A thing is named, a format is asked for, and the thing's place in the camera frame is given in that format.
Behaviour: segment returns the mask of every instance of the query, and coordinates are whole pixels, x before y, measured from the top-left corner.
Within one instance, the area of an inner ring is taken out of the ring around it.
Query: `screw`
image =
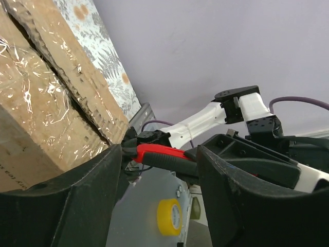
[[[177,196],[177,198],[180,198],[180,191],[179,190],[176,190],[176,196]]]

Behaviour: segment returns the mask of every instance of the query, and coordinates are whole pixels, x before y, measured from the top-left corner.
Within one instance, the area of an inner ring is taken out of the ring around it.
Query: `floral pattern paper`
[[[53,0],[108,88],[131,120],[141,105],[93,0]]]

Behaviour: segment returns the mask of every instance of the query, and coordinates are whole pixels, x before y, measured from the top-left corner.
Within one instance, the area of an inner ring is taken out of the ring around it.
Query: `robotic arm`
[[[209,103],[200,112],[173,126],[162,128],[161,131],[170,133],[169,141],[172,147],[181,148],[202,133],[217,125],[224,125],[229,122],[222,101],[218,94],[216,100]],[[235,111],[234,115],[242,114],[242,117],[239,117],[239,121],[249,122],[258,118],[274,116],[263,103],[259,93],[251,93],[239,98],[233,95],[233,102],[235,106],[235,109],[233,109]]]
[[[269,109],[263,103],[257,86],[244,87],[218,93],[215,96],[215,100],[209,103],[200,112],[173,126],[162,128],[161,132],[167,134],[170,145],[173,148],[179,149],[190,140],[217,125],[232,124],[241,121],[246,123],[250,133],[249,139],[251,139],[251,142],[242,138],[240,139],[236,134],[233,135],[232,138],[239,138],[239,140],[243,141],[246,147],[254,145],[254,148],[262,149],[268,156],[266,157],[267,160],[272,160],[273,156],[278,155],[277,152],[285,155],[288,153],[290,139],[283,136],[280,121],[275,115],[270,113]],[[157,136],[154,139],[151,138],[151,140],[148,139],[147,142],[141,142],[140,144],[157,143],[157,138],[159,137]],[[193,182],[193,180],[198,181],[196,163],[194,162],[196,149],[194,149],[194,155],[192,156],[191,150],[187,152],[181,151],[180,156],[176,157],[175,160],[172,160],[172,156],[175,156],[177,150],[157,146],[153,146],[154,149],[149,149],[149,147],[150,146],[146,147],[145,145],[140,147],[137,146],[137,149],[143,150],[143,154],[146,154],[147,158],[144,160],[139,157],[135,160],[146,165],[176,171],[182,179],[188,180],[189,182]],[[164,157],[167,154],[171,159],[162,159],[162,162],[159,162],[157,161],[159,156],[157,156],[156,153],[161,153]],[[280,159],[281,161],[285,160],[285,163],[289,164],[286,166],[286,169],[290,168],[290,170],[294,169],[295,171],[298,171],[296,177],[293,179],[295,181],[293,187],[290,185],[291,189],[311,193],[317,187],[319,181],[321,181],[321,183],[329,181],[329,174],[324,171],[293,161],[288,157]],[[244,161],[241,161],[240,166],[245,167],[244,163]],[[259,169],[264,169],[265,166],[268,166],[268,164],[264,163],[262,166],[259,166]],[[277,172],[282,172],[280,165],[272,165],[272,174],[267,175],[267,178],[271,182],[273,182],[273,176],[276,177],[276,179],[284,176],[283,174],[275,174],[275,168],[273,167],[277,167]]]
[[[179,150],[217,125],[241,121],[246,138],[229,130]],[[329,153],[329,140],[284,136],[257,86],[223,91],[174,126],[133,132],[57,178],[0,193],[3,246],[105,246],[118,181],[131,160],[201,186],[213,246],[329,245],[328,167],[290,158],[298,143],[312,144],[307,156]]]

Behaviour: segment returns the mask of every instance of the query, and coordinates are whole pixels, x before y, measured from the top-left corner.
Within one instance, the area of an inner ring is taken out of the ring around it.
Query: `white ceiling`
[[[329,1],[94,0],[141,102],[177,122],[220,91],[259,85],[329,102]],[[277,103],[285,134],[329,128],[329,113]],[[203,135],[198,142],[228,126]],[[243,124],[231,126],[246,134]]]

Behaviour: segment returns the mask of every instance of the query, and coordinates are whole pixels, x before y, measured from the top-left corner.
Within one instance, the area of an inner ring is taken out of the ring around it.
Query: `yellow tape roll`
[[[176,199],[161,200],[157,211],[158,228],[164,236],[178,236],[182,226],[180,204]]]

